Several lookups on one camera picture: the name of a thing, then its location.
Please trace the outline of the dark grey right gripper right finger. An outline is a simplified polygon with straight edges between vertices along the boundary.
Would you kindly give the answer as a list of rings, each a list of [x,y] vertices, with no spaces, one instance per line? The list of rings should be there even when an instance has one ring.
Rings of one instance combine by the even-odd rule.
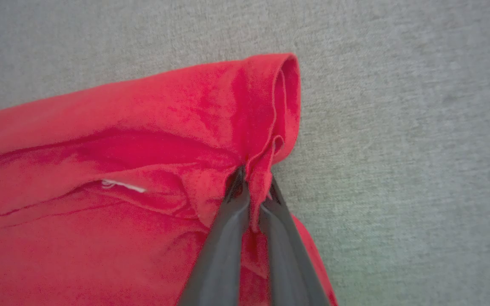
[[[328,306],[307,248],[276,179],[260,207],[260,229],[267,238],[271,305]]]

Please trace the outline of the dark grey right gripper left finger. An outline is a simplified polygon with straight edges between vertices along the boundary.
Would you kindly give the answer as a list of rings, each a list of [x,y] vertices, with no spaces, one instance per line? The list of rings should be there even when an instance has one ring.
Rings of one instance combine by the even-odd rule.
[[[179,306],[237,306],[242,237],[249,226],[250,193],[238,168],[179,297]]]

